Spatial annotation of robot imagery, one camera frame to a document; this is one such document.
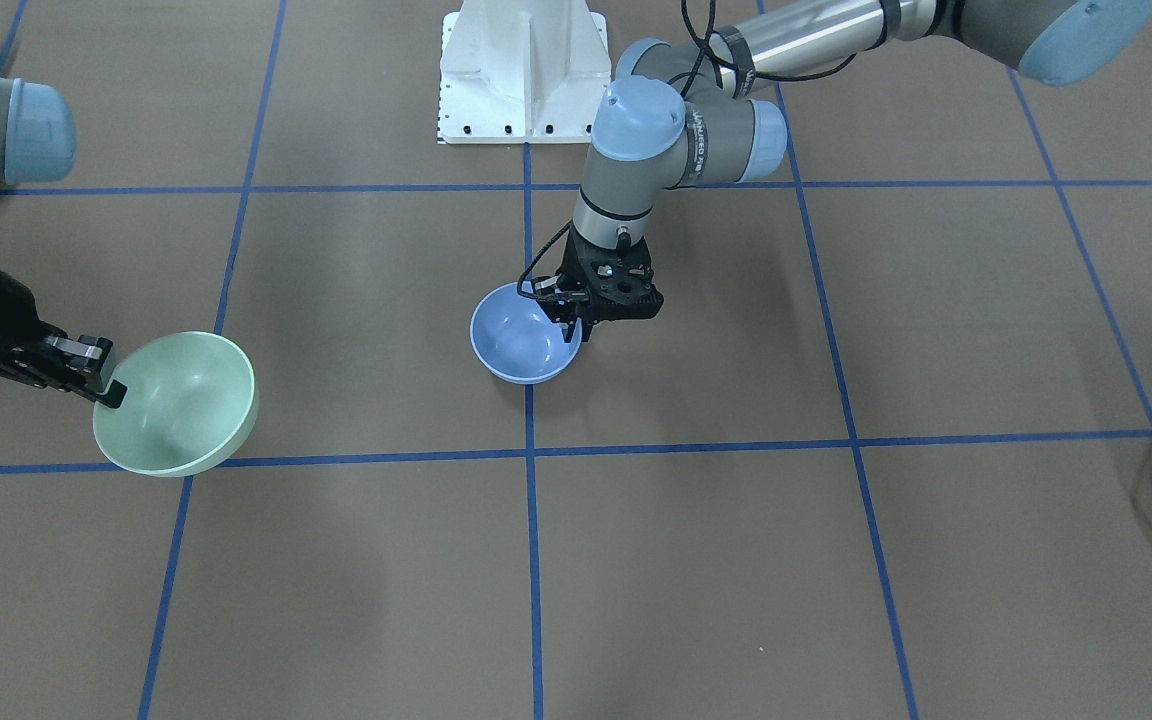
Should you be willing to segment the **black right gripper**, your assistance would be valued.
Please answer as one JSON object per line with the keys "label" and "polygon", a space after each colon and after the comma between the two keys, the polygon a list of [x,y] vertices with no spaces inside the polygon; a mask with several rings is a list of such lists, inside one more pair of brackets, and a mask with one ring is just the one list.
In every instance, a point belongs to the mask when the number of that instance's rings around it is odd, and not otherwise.
{"label": "black right gripper", "polygon": [[111,376],[114,367],[108,338],[70,338],[55,325],[41,323],[32,291],[0,270],[0,377],[76,393],[92,404],[119,409],[128,388]]}

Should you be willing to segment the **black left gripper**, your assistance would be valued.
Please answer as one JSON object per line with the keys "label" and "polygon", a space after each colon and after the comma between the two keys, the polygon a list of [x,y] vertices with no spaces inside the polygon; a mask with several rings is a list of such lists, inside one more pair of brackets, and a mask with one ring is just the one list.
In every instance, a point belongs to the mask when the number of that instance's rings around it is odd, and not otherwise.
{"label": "black left gripper", "polygon": [[593,325],[654,318],[664,306],[646,242],[602,249],[577,232],[559,232],[536,256],[564,241],[556,273],[532,278],[532,300],[550,323],[564,325],[564,342],[585,343]]}

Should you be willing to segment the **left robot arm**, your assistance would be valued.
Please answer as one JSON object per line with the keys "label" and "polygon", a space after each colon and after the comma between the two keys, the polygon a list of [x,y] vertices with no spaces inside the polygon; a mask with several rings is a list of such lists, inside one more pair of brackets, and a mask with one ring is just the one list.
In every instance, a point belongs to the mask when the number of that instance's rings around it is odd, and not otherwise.
{"label": "left robot arm", "polygon": [[768,177],[788,146],[767,85],[832,76],[890,41],[946,37],[1021,77],[1073,85],[1111,63],[1151,1],[791,1],[732,26],[690,28],[692,50],[635,41],[594,113],[556,272],[517,295],[568,344],[600,323],[646,320],[664,305],[646,227],[660,194]]}

